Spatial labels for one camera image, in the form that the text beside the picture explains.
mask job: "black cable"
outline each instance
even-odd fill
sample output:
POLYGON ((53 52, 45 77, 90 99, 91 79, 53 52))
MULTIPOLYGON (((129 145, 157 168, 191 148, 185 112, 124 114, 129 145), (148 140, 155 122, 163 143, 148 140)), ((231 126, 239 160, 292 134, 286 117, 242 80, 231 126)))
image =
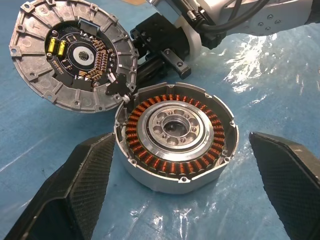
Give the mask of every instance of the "black cable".
POLYGON ((242 0, 235 0, 235 4, 234 4, 234 7, 233 7, 233 10, 232 10, 232 13, 231 13, 231 15, 229 17, 228 22, 231 21, 232 19, 234 19, 237 16, 237 14, 239 12, 239 9, 241 7, 241 4, 242 4, 242 0))
POLYGON ((205 23, 201 23, 196 26, 195 30, 198 33, 212 33, 212 34, 224 33, 226 31, 233 29, 236 26, 244 23, 248 19, 252 18, 265 5, 267 5, 268 2, 269 2, 269 0, 258 0, 258 2, 253 7, 251 7, 248 11, 246 11, 244 14, 240 15, 237 18, 234 18, 231 21, 228 21, 227 23, 224 23, 221 25, 208 25, 205 23))

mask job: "electric motor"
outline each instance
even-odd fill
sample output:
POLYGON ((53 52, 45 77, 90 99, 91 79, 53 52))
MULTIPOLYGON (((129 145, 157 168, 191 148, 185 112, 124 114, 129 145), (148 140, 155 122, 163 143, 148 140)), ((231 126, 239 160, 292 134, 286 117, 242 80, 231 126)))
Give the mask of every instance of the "electric motor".
POLYGON ((115 116, 121 161, 154 191, 191 192, 216 179, 234 156, 239 131, 216 96, 185 83, 140 89, 115 116))

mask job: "center hole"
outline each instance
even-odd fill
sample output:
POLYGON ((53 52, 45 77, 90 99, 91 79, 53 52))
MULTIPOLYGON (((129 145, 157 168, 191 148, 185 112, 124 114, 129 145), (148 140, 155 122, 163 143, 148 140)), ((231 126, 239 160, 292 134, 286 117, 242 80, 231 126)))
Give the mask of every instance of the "center hole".
POLYGON ((167 134, 177 138, 188 133, 188 129, 184 124, 174 120, 166 123, 163 129, 167 134))

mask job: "circular disc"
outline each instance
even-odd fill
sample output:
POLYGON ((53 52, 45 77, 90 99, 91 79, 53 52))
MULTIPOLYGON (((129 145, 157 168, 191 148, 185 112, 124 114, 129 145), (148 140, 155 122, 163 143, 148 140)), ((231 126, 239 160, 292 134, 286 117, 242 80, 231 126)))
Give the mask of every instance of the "circular disc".
POLYGON ((118 19, 86 1, 24 3, 9 45, 26 84, 60 108, 96 113, 123 98, 106 94, 119 75, 128 95, 136 88, 138 50, 118 19))

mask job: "aluminum motor casing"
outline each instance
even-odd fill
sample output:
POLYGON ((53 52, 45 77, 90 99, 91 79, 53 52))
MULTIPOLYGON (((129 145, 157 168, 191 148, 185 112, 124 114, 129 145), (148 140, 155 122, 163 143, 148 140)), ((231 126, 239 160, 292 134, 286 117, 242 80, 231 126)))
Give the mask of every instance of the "aluminum motor casing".
POLYGON ((137 164, 137 161, 133 159, 132 154, 129 151, 126 139, 123 138, 123 134, 126 126, 126 116, 128 115, 125 103, 122 103, 115 115, 114 132, 116 135, 117 145, 115 151, 119 160, 123 163, 126 170, 141 184, 148 188, 167 194, 185 194, 194 191, 209 182, 217 179, 225 167, 229 164, 230 159, 235 155, 239 141, 238 126, 235 125, 233 119, 234 116, 229 108, 216 96, 211 96, 206 93, 204 89, 196 87, 194 85, 186 83, 176 83, 175 85, 160 83, 158 85, 142 88, 134 96, 135 101, 142 102, 150 96, 156 96, 165 93, 187 93, 192 97, 206 103, 206 100, 214 103, 215 112, 218 112, 222 118, 223 125, 225 127, 227 153, 225 156, 219 158, 220 163, 218 166, 205 171, 202 174, 198 174, 191 179, 182 180, 182 178, 172 178, 167 176, 160 176, 156 173, 141 167, 137 164))

